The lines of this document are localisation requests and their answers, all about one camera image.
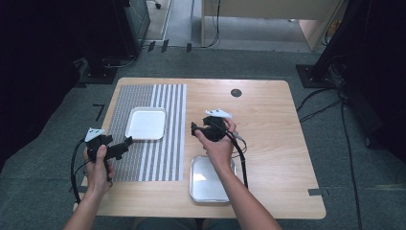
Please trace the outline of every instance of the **finger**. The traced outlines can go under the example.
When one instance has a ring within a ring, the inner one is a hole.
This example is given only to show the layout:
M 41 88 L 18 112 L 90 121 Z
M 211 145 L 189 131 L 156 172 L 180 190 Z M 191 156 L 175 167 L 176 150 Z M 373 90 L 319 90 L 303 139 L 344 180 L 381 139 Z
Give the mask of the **finger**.
M 87 155 L 87 147 L 84 148 L 84 151 L 83 151 L 83 159 L 84 159 L 84 161 L 87 161 L 87 160 L 89 159 L 89 156 Z
M 114 171 L 111 171 L 111 169 L 110 169 L 110 173 L 108 174 L 108 178 L 110 178 L 110 179 L 114 178 L 115 174 L 116 173 Z
M 96 166 L 97 167 L 104 167 L 104 157 L 107 154 L 107 147 L 105 145 L 101 145 L 98 149 L 97 153 L 97 160 Z
M 196 135 L 196 137 L 197 137 L 197 139 L 199 140 L 199 142 L 203 145 L 203 149 L 205 148 L 206 144 L 207 144 L 208 142 L 210 142 L 210 141 L 205 137 L 205 135 L 203 134 L 203 132 L 200 131 L 199 129 L 197 129 L 197 130 L 194 132 L 194 135 Z
M 113 166 L 113 165 L 109 165 L 109 166 L 108 166 L 108 170 L 109 170 L 110 172 L 114 172 L 114 166 Z
M 229 131 L 236 131 L 237 125 L 233 122 L 233 120 L 231 120 L 230 118 L 224 118 L 224 122 L 226 122 Z

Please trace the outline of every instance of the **floor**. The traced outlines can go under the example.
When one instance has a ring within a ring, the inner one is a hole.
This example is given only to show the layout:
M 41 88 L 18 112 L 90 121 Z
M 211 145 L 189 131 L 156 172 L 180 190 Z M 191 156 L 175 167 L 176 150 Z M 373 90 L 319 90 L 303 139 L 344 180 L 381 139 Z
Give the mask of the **floor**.
M 150 24 L 146 40 L 163 40 L 167 31 L 168 18 L 173 0 L 147 1 Z
M 154 25 L 157 11 L 161 11 L 161 15 L 165 15 L 162 11 L 168 10 L 169 13 L 167 27 L 162 29 L 162 39 L 147 38 L 146 43 L 155 40 L 157 44 L 162 44 L 168 39 L 169 46 L 186 47 L 191 43 L 192 47 L 201 47 L 201 0 L 161 0 L 159 2 L 164 6 L 168 1 L 170 1 L 169 6 L 161 10 L 157 10 L 153 2 L 148 2 L 151 16 L 150 28 L 153 30 L 157 27 Z M 205 20 L 205 43 L 209 45 L 215 37 L 216 18 L 206 17 Z M 211 47 L 212 49 L 311 52 L 297 20 L 220 17 L 218 24 L 219 41 Z M 315 52 L 322 53 L 324 48 L 320 45 Z

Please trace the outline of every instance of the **white tray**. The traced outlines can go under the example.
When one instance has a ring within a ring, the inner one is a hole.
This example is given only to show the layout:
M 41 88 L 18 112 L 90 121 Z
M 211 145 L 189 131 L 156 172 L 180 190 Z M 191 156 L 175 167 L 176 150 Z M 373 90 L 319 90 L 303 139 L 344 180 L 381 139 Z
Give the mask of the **white tray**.
M 231 160 L 231 168 L 236 173 L 236 165 L 233 160 Z M 197 156 L 192 160 L 190 193 L 195 202 L 230 201 L 207 156 Z
M 125 137 L 133 140 L 158 140 L 164 136 L 167 111 L 162 107 L 135 107 L 131 109 L 125 128 Z

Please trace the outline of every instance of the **person's left hand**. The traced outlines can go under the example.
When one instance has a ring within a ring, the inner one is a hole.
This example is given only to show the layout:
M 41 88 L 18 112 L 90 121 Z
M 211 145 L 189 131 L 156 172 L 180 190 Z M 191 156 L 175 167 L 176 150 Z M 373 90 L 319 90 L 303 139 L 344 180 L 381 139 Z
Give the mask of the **person's left hand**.
M 101 145 L 97 152 L 96 163 L 89 162 L 86 164 L 87 173 L 87 191 L 86 196 L 96 196 L 102 198 L 110 189 L 110 182 L 107 181 L 107 172 L 104 166 L 104 157 L 107 154 L 107 147 Z M 84 159 L 88 159 L 87 149 L 83 153 Z M 114 176 L 114 167 L 109 163 L 109 178 Z

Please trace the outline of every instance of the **striped mat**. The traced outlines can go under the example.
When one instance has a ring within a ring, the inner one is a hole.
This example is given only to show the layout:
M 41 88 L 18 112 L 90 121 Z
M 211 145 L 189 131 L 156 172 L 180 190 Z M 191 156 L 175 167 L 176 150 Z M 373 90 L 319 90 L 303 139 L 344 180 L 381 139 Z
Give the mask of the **striped mat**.
M 167 111 L 164 137 L 136 141 L 113 160 L 114 181 L 175 181 L 183 179 L 186 84 L 124 85 L 109 128 L 111 145 L 121 143 L 130 111 L 134 107 L 163 107 Z

